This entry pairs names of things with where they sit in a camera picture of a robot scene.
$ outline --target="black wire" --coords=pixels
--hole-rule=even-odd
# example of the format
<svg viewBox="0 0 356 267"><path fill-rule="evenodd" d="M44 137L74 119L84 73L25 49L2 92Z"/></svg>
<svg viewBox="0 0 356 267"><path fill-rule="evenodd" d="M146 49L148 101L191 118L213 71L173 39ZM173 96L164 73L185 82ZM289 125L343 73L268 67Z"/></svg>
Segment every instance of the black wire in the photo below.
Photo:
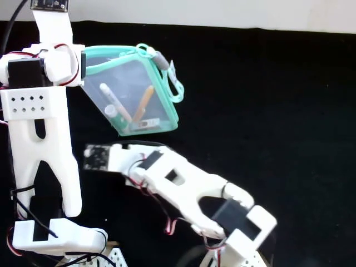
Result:
<svg viewBox="0 0 356 267"><path fill-rule="evenodd" d="M104 247L102 248L102 250L100 251L100 254L102 254L103 252L104 252L104 250L106 249L106 245L107 245L107 239L106 239L106 236L105 236L105 234L103 233L103 232L101 232L101 231L97 231L98 233L100 233L100 234L102 234L102 236L104 237L104 239L105 239L105 245L104 245ZM81 264L81 263L85 263L85 262L87 262L88 260L84 260L84 261L81 261L81 262L79 262L79 263L77 263L77 264Z"/></svg>
<svg viewBox="0 0 356 267"><path fill-rule="evenodd" d="M225 188L226 186L229 184L230 182L227 181L226 184L222 187L221 189L221 198L224 199L224 195L225 195Z"/></svg>
<svg viewBox="0 0 356 267"><path fill-rule="evenodd" d="M79 257L78 259L75 259L74 261L71 261L70 263L65 263L63 265L59 265L59 267L72 266L72 265L78 263L79 261L81 261L83 259L87 259L88 257L92 257L92 256L101 257L101 258L105 259L107 262L109 262L113 267L116 267L116 264L112 260L110 260L107 256L102 255L100 253L89 253L89 254L86 254L84 256Z"/></svg>
<svg viewBox="0 0 356 267"><path fill-rule="evenodd" d="M9 41L9 36L10 36L11 30L12 30L12 26L15 23L17 15L20 13L21 9L26 4L26 2L27 2L27 0L22 0L22 2L16 8L15 12L12 14L11 19L7 23L7 26L6 26L6 29L5 29L5 33L4 33L4 36L3 36L3 39L2 39L2 43L1 43L1 54L0 55L5 54L6 47L7 47L7 42Z"/></svg>
<svg viewBox="0 0 356 267"><path fill-rule="evenodd" d="M128 168L128 171L127 171L127 175L128 175L128 178L131 178L130 177L130 172L131 172L131 169L132 167L136 164L136 163L139 163L139 162L143 162L144 160L136 160L133 164L131 164L131 166ZM131 179L127 179L130 183L132 183L133 185L135 185Z"/></svg>
<svg viewBox="0 0 356 267"><path fill-rule="evenodd" d="M31 210L29 210L28 208L26 208L26 206L19 201L19 199L17 198L16 195L12 196L13 199L20 205L21 208L24 209L25 212L27 212L28 214L30 214L32 216L32 218L34 219L34 221L42 228L44 228L50 235L54 236L55 238L58 238L58 236L55 234L55 232L53 232L50 228L48 228L46 225L44 225L43 223L41 223L41 221L32 213Z"/></svg>

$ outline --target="cable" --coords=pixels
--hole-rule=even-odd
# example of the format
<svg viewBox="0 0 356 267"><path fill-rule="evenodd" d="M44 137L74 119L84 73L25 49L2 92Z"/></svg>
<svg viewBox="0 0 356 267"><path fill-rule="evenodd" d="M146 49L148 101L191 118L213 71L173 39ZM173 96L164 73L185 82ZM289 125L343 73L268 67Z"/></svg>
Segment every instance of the cable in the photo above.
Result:
<svg viewBox="0 0 356 267"><path fill-rule="evenodd" d="M7 247L9 248L9 250L12 252L12 254L14 254L15 256L17 257L22 257L23 254L18 252L13 246L12 244L10 243L9 241L9 236L10 236L10 233L11 233L11 230L13 229L13 226L11 226L8 230L7 230L7 233L6 233L6 245Z"/></svg>
<svg viewBox="0 0 356 267"><path fill-rule="evenodd" d="M11 19L7 23L7 26L6 26L6 29L5 29L5 33L4 33L4 36L3 36L3 39L2 39L2 43L1 43L1 54L0 55L5 54L7 43L9 41L9 36L10 36L11 30L12 30L12 26L15 23L17 15L20 13L21 9L26 4L26 2L27 2L27 0L22 0L22 2L16 8L15 12L12 14Z"/></svg>
<svg viewBox="0 0 356 267"><path fill-rule="evenodd" d="M13 199L20 205L20 207L27 212L28 214L30 214L32 216L32 218L34 219L34 221L42 228L44 228L50 235L52 235L55 238L58 238L58 236L55 234L55 232L53 232L50 228L48 228L46 225L44 225L43 223L41 223L41 221L32 213L31 210L29 210L28 208L26 208L26 206L19 201L19 199L17 198L16 195L12 196Z"/></svg>
<svg viewBox="0 0 356 267"><path fill-rule="evenodd" d="M206 249L208 250L220 250L222 249L224 246L225 246L225 241L226 241L226 238L222 239L220 243L216 244L216 245L213 245L213 246L210 246L208 243L207 243L207 238L205 235L202 235L202 238L204 240L204 244L205 244L205 247Z"/></svg>
<svg viewBox="0 0 356 267"><path fill-rule="evenodd" d="M221 267L221 249L217 251L217 267Z"/></svg>
<svg viewBox="0 0 356 267"><path fill-rule="evenodd" d="M102 248L102 250L100 251L100 254L102 254L103 252L104 252L104 250L106 249L106 245L107 245L107 239L106 239L106 235L103 233L103 232L101 232L101 231L97 231L98 233L100 233L100 234L102 234L102 236L104 237L104 239L105 239L105 245L104 245L104 247ZM77 264L82 264L82 263L85 263L85 262L87 262L88 260L84 260L84 261L80 261L79 263L77 263Z"/></svg>
<svg viewBox="0 0 356 267"><path fill-rule="evenodd" d="M60 84L60 86L65 86L65 85L69 85L71 82L73 82L77 78L77 76L79 74L80 66L79 66L79 60L78 60L77 54L73 51L73 49L69 45L67 45L65 43L60 43L60 44L55 45L55 49L58 49L62 46L68 47L68 49L71 51L72 55L75 56L75 59L77 61L77 72L74 74L74 76L69 81Z"/></svg>
<svg viewBox="0 0 356 267"><path fill-rule="evenodd" d="M92 257L92 256L101 257L101 258L105 259L108 263L110 263L112 266L116 267L116 264L115 264L112 260L110 260L107 256L102 255L102 254L100 254L100 253L89 253L89 254L86 254L86 255L84 255L84 256L81 256L81 257L79 257L79 258L77 258L77 259L71 261L70 263L65 263L65 264L63 264L63 265L60 265L59 267L72 266L72 265L78 263L79 261L81 261L81 260L83 260L83 259L87 259L87 258Z"/></svg>

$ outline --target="black fabric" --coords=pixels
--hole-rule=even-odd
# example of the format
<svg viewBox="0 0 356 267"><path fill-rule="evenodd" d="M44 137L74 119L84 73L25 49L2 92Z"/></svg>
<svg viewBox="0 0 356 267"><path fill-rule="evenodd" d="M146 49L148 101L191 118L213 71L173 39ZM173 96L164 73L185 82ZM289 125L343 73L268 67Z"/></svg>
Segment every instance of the black fabric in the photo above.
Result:
<svg viewBox="0 0 356 267"><path fill-rule="evenodd" d="M354 266L356 246L356 36L261 29L73 23L76 43L145 42L173 59L185 85L179 128L135 136L168 144L196 166L246 189L278 219L276 267ZM0 33L5 23L0 23ZM38 42L35 23L16 23L9 50ZM67 90L73 152L119 140L80 88ZM12 223L7 132L0 129L0 231ZM122 177L80 172L83 209L74 221L103 228L130 267L174 266L201 244L179 222L164 234L154 200ZM213 214L215 201L202 203ZM178 212L167 205L172 216ZM4 266L27 266L1 243Z"/></svg>

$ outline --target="red wire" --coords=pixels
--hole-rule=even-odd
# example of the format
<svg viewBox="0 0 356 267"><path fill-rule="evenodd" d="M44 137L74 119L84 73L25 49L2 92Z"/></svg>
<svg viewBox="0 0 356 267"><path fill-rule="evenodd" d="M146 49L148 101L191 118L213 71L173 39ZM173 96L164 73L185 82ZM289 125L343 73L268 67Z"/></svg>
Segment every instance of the red wire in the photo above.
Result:
<svg viewBox="0 0 356 267"><path fill-rule="evenodd" d="M217 251L217 267L221 267L221 250Z"/></svg>
<svg viewBox="0 0 356 267"><path fill-rule="evenodd" d="M32 54L32 53L28 53L28 52L10 52L9 54L13 54L13 55L23 55L23 56L31 56L31 57L36 57L37 55Z"/></svg>
<svg viewBox="0 0 356 267"><path fill-rule="evenodd" d="M69 45L67 45L67 44L65 44L65 43L60 43L60 44L55 45L55 49L60 48L60 47L62 47L62 46L67 46L67 47L69 47ZM77 57L77 55L76 55L75 53L74 53L74 55L76 56L76 60L77 60L77 63L78 63L77 72L76 72L76 74L73 76L73 78L71 78L71 79L70 79L69 81L67 81L67 82L61 83L60 86L69 85L71 82L73 82L73 81L77 78L77 76L78 76L78 74L79 74L79 60L78 60L78 57Z"/></svg>
<svg viewBox="0 0 356 267"><path fill-rule="evenodd" d="M17 251L17 250L12 246L12 244L11 244L11 242L10 242L10 240L9 240L9 236L10 236L10 233L11 233L12 229L13 229L13 226L7 229L7 233L6 233L6 243L7 243L8 247L9 247L9 250L10 250L12 253L14 253L14 255L21 257L21 256L22 256L22 253L20 253L19 251Z"/></svg>

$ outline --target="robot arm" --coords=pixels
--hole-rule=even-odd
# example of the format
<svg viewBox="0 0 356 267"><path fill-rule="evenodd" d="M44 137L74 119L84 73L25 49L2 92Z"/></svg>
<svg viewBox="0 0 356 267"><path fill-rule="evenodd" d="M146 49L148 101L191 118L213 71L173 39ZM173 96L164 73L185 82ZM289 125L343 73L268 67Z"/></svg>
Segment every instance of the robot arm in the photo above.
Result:
<svg viewBox="0 0 356 267"><path fill-rule="evenodd" d="M246 260L256 261L256 251L277 224L263 207L254 205L248 192L206 173L168 147L89 145L85 157L85 169L121 172L129 177L127 185L146 187L176 207L197 234L226 239L224 266L238 267ZM204 196L227 199L212 219L198 205Z"/></svg>

